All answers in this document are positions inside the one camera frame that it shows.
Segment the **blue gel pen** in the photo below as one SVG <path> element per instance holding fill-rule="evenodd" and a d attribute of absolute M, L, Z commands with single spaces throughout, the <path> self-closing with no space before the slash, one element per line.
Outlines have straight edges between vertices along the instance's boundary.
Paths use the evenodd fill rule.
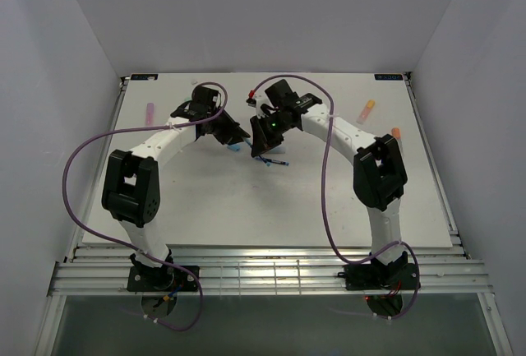
<path fill-rule="evenodd" d="M 244 139 L 245 143 L 249 146 L 250 150 L 252 149 L 252 143 L 250 142 L 249 139 L 245 138 Z M 258 156 L 254 156 L 252 157 L 254 160 L 257 160 L 263 164 L 265 164 L 265 166 L 267 167 L 270 167 L 271 166 L 271 162 L 269 162 L 266 158 L 263 158 L 262 156 L 258 155 Z"/>
<path fill-rule="evenodd" d="M 288 161 L 283 161 L 283 160 L 274 160 L 274 159 L 263 158 L 263 161 L 267 165 L 277 164 L 277 165 L 289 166 L 289 162 Z"/>

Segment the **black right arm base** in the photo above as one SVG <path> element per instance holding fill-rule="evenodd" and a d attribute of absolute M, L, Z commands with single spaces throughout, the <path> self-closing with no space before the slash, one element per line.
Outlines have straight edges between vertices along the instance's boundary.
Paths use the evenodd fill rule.
<path fill-rule="evenodd" d="M 378 259 L 362 265 L 346 265 L 337 276 L 344 279 L 346 290 L 415 290 L 420 288 L 417 266 L 408 261 L 408 253 L 384 265 Z"/>

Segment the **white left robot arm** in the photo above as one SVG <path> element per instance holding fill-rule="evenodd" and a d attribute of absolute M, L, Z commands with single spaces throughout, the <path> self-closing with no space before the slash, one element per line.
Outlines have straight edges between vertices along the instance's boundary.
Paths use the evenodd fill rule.
<path fill-rule="evenodd" d="M 170 114 L 165 129 L 108 157 L 102 207 L 125 229 L 137 248 L 132 264 L 147 268 L 145 278 L 155 289 L 166 289 L 174 280 L 173 268 L 164 263 L 171 252 L 155 219 L 160 208 L 160 170 L 202 136 L 211 135 L 226 146 L 249 137 L 224 109 L 228 98 L 220 89 L 216 82 L 199 84 L 191 98 Z"/>

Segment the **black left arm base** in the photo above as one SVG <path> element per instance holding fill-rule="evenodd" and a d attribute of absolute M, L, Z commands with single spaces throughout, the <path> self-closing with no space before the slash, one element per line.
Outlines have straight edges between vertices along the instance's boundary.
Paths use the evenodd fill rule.
<path fill-rule="evenodd" d="M 132 267 L 127 280 L 127 291 L 134 293 L 166 292 L 174 290 L 196 292 L 196 279 L 199 278 L 199 266 L 183 266 L 183 270 L 171 266 L 147 266 L 131 255 Z"/>

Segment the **light blue highlighter body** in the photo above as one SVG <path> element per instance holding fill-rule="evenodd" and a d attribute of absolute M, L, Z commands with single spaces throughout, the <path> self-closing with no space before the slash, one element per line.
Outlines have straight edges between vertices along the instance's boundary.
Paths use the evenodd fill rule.
<path fill-rule="evenodd" d="M 269 151 L 269 154 L 271 155 L 280 155 L 284 154 L 286 152 L 286 149 L 284 146 L 277 146 Z"/>

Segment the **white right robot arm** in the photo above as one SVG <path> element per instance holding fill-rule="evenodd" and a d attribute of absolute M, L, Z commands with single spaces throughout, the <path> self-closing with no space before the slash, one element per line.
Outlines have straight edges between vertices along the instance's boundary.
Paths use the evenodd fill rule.
<path fill-rule="evenodd" d="M 330 95 L 324 99 L 312 93 L 303 96 L 292 90 L 287 76 L 269 78 L 263 95 L 252 90 L 247 104 L 256 110 L 250 120 L 251 154 L 262 156 L 284 142 L 284 133 L 298 129 L 325 143 L 324 152 L 339 152 L 353 166 L 353 190 L 367 208 L 371 229 L 373 282 L 389 288 L 401 277 L 400 267 L 408 261 L 403 243 L 399 210 L 408 175 L 399 144 L 390 134 L 374 136 L 335 112 Z"/>

